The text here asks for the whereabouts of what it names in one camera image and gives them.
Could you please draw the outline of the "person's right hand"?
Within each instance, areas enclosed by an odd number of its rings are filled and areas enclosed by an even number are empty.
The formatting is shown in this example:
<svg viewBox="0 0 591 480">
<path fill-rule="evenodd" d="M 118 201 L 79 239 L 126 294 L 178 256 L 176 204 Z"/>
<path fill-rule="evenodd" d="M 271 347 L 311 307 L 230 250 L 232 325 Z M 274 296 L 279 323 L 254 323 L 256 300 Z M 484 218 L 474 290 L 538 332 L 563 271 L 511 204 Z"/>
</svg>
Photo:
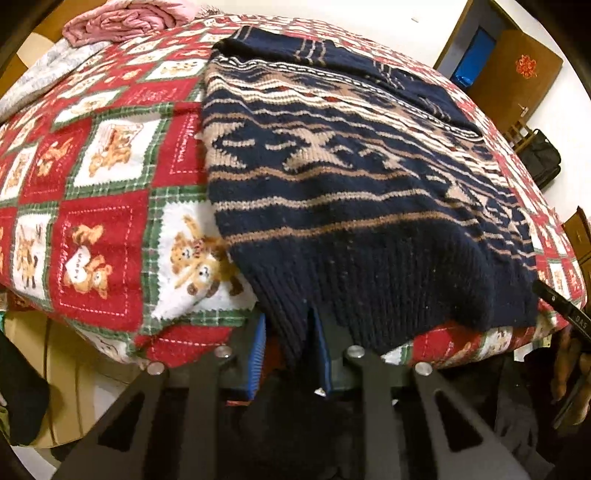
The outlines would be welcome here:
<svg viewBox="0 0 591 480">
<path fill-rule="evenodd" d="M 568 326 L 555 335 L 558 341 L 554 377 L 551 392 L 554 402 L 559 402 L 567 394 L 568 382 L 574 373 L 587 377 L 590 375 L 590 355 L 583 352 L 581 340 L 572 333 Z M 587 417 L 590 410 L 590 380 L 581 387 L 573 399 L 571 408 L 565 415 L 564 422 L 568 425 L 579 425 Z"/>
</svg>

